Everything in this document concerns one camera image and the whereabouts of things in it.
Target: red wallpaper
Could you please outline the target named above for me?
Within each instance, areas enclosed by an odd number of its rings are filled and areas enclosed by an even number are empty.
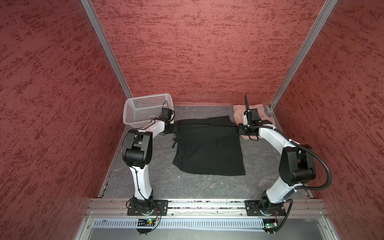
[[[79,0],[0,3],[0,239],[73,239],[126,99]]]
[[[134,96],[269,104],[324,0],[93,0]]]
[[[318,194],[342,239],[384,239],[383,12],[383,1],[339,0],[275,109],[332,170]]]

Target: side wall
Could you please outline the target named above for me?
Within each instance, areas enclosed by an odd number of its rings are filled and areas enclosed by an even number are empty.
[[[325,0],[93,0],[134,96],[269,104]]]
[[[318,195],[341,239],[384,239],[383,12],[383,1],[339,0],[275,108],[332,170]]]
[[[0,19],[0,239],[71,240],[126,98],[79,0],[2,1]]]

